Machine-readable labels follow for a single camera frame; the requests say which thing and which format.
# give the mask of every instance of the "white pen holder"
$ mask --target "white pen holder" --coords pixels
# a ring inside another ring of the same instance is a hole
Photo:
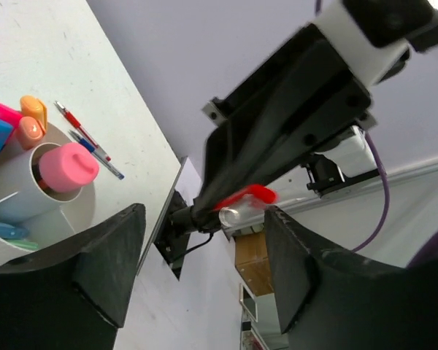
[[[45,248],[75,234],[61,210],[75,200],[81,190],[48,195],[38,186],[32,165],[46,152],[59,147],[42,143],[34,149],[0,162],[0,222],[18,224],[29,230],[29,241]],[[32,253],[0,238],[0,265]]]
[[[73,201],[81,189],[68,193],[44,192],[32,173],[40,157],[58,144],[44,143],[0,165],[0,221],[15,224]]]

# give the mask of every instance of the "white wall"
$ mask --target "white wall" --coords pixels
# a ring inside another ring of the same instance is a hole
[[[190,161],[176,189],[190,201],[201,179]],[[207,238],[193,234],[189,246]],[[154,245],[134,284],[125,327],[115,350],[238,349],[242,321],[241,278],[234,266],[234,242],[222,233],[185,257],[180,280]]]

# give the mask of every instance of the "pink marker cap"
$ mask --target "pink marker cap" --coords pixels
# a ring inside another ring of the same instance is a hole
[[[99,172],[99,164],[86,148],[73,142],[43,154],[39,172],[48,187],[67,193],[90,184]]]

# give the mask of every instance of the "cardboard box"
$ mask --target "cardboard box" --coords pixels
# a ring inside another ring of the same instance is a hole
[[[265,232],[237,237],[235,267],[254,295],[274,293]]]

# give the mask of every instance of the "pen holder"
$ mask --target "pen holder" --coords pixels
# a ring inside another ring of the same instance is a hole
[[[31,167],[59,144],[44,143],[0,165],[0,221],[10,224],[57,209],[76,199],[81,189],[67,193],[45,193],[38,186]]]

